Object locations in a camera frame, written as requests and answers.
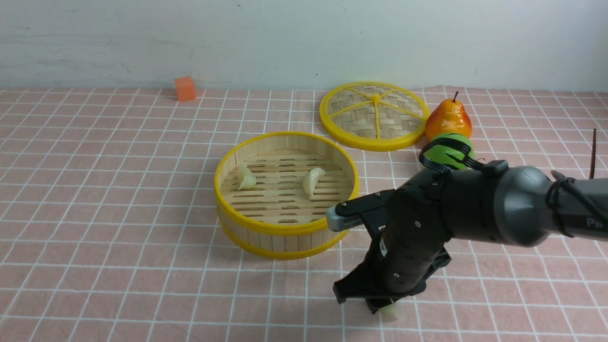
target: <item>yellow spoke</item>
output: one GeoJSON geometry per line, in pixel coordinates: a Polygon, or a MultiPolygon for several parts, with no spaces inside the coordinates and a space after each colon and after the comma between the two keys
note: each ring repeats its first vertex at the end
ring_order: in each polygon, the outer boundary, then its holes
{"type": "Polygon", "coordinates": [[[376,139],[380,139],[380,116],[378,115],[377,102],[374,102],[374,113],[376,115],[376,139]]]}
{"type": "Polygon", "coordinates": [[[366,98],[368,98],[368,99],[370,99],[370,100],[371,100],[371,96],[369,96],[368,94],[366,94],[366,93],[364,93],[364,92],[358,91],[358,90],[353,89],[353,88],[350,88],[350,87],[346,87],[346,88],[344,88],[344,89],[346,89],[346,90],[350,90],[350,91],[352,91],[352,92],[356,92],[357,94],[359,94],[359,95],[361,95],[361,96],[364,96],[364,97],[366,97],[366,98]]]}
{"type": "Polygon", "coordinates": [[[352,106],[348,106],[348,107],[346,107],[346,108],[344,108],[344,109],[341,109],[341,110],[339,110],[339,111],[337,111],[337,112],[333,113],[332,115],[330,115],[330,118],[332,118],[332,117],[334,117],[334,116],[336,116],[336,115],[340,115],[340,114],[344,113],[345,111],[349,111],[349,110],[351,110],[351,109],[353,109],[353,108],[357,108],[357,107],[359,107],[359,106],[366,105],[366,104],[368,104],[368,103],[371,103],[371,100],[370,100],[370,101],[361,102],[361,103],[357,103],[357,104],[352,105],[352,106]]]}
{"type": "Polygon", "coordinates": [[[388,102],[384,102],[384,101],[379,101],[379,103],[381,103],[381,104],[383,104],[383,105],[385,105],[385,106],[389,106],[390,108],[394,108],[394,109],[396,109],[396,110],[398,110],[398,111],[401,111],[401,112],[403,112],[403,113],[406,113],[406,114],[408,114],[408,115],[411,115],[411,116],[415,117],[416,119],[420,119],[420,120],[422,120],[422,117],[421,117],[420,115],[418,115],[418,114],[414,114],[414,113],[412,113],[412,112],[411,112],[411,111],[409,111],[409,110],[405,110],[405,109],[403,109],[403,108],[399,108],[399,107],[397,107],[397,106],[395,106],[395,105],[392,105],[392,104],[390,104],[390,103],[388,103],[388,102]]]}
{"type": "Polygon", "coordinates": [[[380,98],[383,98],[383,97],[385,97],[386,95],[388,95],[388,94],[390,94],[390,93],[392,93],[392,92],[395,92],[395,91],[397,91],[397,89],[389,90],[389,91],[385,92],[384,94],[380,95],[380,98]]]}

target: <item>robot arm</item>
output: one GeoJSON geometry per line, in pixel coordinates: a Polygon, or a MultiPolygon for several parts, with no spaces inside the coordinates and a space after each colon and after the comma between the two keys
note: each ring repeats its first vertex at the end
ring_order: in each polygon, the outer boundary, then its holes
{"type": "MultiPolygon", "coordinates": [[[[468,151],[462,145],[453,148],[468,151]]],[[[558,172],[552,181],[535,167],[506,161],[453,170],[426,166],[397,189],[330,208],[330,230],[361,224],[371,236],[363,261],[334,283],[339,303],[365,298],[372,313],[426,289],[426,279],[451,260],[450,239],[533,247],[550,234],[608,240],[608,179],[574,180],[558,172]]]]}

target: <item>pear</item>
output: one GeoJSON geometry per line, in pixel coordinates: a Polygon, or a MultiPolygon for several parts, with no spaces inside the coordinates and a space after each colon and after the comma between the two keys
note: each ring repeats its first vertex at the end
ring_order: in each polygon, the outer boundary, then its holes
{"type": "Polygon", "coordinates": [[[424,135],[429,141],[442,133],[459,133],[467,139],[471,137],[471,120],[457,96],[458,92],[453,99],[443,100],[426,120],[424,135]]]}

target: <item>wooden stick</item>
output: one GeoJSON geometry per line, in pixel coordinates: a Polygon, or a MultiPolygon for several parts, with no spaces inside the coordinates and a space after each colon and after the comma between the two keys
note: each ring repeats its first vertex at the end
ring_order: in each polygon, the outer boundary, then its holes
{"type": "Polygon", "coordinates": [[[595,176],[595,150],[596,150],[596,133],[597,129],[593,129],[593,141],[591,142],[591,166],[589,167],[589,179],[592,180],[595,176]]]}

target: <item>white wall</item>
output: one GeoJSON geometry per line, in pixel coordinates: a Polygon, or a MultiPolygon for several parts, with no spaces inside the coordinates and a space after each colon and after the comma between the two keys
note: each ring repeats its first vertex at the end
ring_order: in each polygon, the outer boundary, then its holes
{"type": "Polygon", "coordinates": [[[0,1],[0,86],[608,90],[608,0],[0,1]]]}

